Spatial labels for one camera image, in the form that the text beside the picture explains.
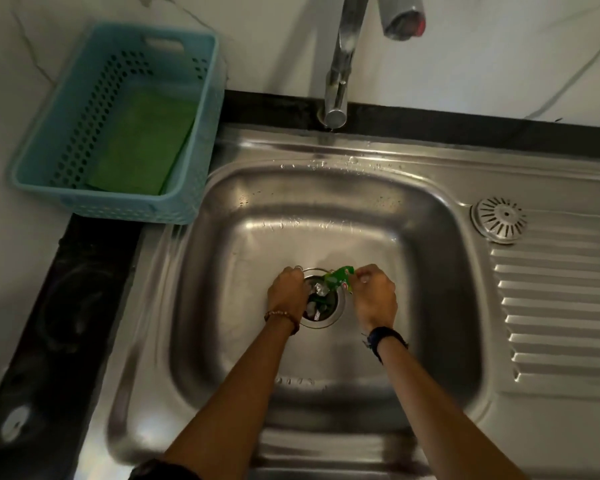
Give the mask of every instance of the faucet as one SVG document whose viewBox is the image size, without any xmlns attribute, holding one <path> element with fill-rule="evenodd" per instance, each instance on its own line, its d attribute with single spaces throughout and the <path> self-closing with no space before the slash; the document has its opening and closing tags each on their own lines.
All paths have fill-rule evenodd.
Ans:
<svg viewBox="0 0 600 480">
<path fill-rule="evenodd" d="M 347 122 L 347 83 L 368 1 L 344 0 L 342 5 L 336 48 L 327 72 L 324 105 L 318 110 L 318 119 L 328 129 L 341 128 Z M 385 37 L 408 40 L 424 32 L 422 0 L 378 0 L 378 7 Z"/>
</svg>

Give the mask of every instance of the blue plastic basket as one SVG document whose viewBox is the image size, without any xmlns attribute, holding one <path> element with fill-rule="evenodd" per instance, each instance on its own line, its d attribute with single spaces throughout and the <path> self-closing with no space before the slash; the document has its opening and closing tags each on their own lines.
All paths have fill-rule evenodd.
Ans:
<svg viewBox="0 0 600 480">
<path fill-rule="evenodd" d="M 12 182 L 81 216 L 190 223 L 207 180 L 225 79 L 226 67 L 211 33 L 96 24 L 24 142 Z M 198 103 L 165 193 L 123 194 L 88 187 L 129 89 L 147 86 Z"/>
</svg>

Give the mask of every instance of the white marble wall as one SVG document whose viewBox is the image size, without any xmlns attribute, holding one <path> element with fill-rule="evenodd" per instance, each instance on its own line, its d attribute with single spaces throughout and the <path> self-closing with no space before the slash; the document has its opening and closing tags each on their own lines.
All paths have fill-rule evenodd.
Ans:
<svg viewBox="0 0 600 480">
<path fill-rule="evenodd" d="M 68 215 L 10 189 L 11 154 L 79 34 L 107 18 L 208 25 L 230 89 L 320 97 L 342 0 L 0 0 L 0 375 Z M 372 0 L 350 100 L 600 126 L 600 0 L 425 0 L 424 37 Z"/>
</svg>

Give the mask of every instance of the sink drain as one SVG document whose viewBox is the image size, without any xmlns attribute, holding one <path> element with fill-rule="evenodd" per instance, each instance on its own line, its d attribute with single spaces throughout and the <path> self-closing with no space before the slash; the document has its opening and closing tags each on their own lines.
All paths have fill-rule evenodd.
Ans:
<svg viewBox="0 0 600 480">
<path fill-rule="evenodd" d="M 316 284 L 324 283 L 322 277 L 327 273 L 326 269 L 320 268 L 304 270 L 304 281 L 308 282 L 312 288 L 302 320 L 300 320 L 300 324 L 305 327 L 325 328 L 336 322 L 342 315 L 345 293 L 341 287 L 328 292 L 325 296 L 315 293 Z"/>
<path fill-rule="evenodd" d="M 483 198 L 471 209 L 476 230 L 498 244 L 513 244 L 527 227 L 527 216 L 518 204 L 502 197 Z"/>
</svg>

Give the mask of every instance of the green sponge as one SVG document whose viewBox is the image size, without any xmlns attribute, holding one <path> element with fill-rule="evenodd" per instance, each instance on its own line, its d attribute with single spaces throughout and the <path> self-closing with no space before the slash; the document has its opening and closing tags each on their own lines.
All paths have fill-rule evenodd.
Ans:
<svg viewBox="0 0 600 480">
<path fill-rule="evenodd" d="M 160 195 L 196 117 L 198 104 L 135 89 L 115 121 L 88 185 Z"/>
</svg>

